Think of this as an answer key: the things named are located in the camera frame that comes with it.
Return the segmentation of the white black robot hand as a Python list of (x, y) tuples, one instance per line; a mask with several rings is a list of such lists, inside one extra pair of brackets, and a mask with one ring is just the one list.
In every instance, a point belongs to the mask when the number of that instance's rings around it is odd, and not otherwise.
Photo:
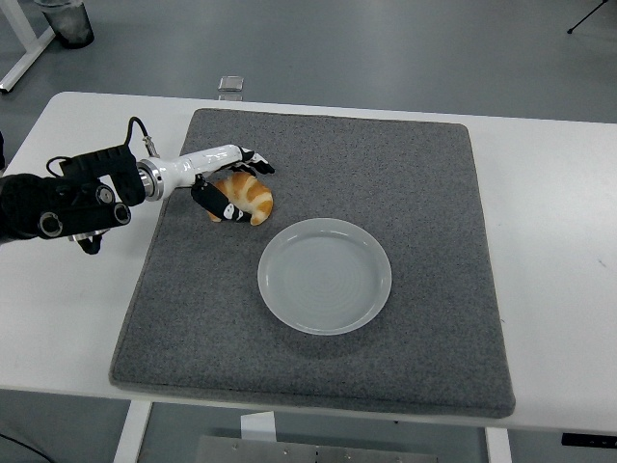
[(274, 168), (253, 150), (224, 145), (185, 154), (175, 161), (154, 160), (150, 169), (153, 199), (187, 188), (213, 222), (258, 226), (272, 213), (273, 194), (256, 175), (272, 174)]

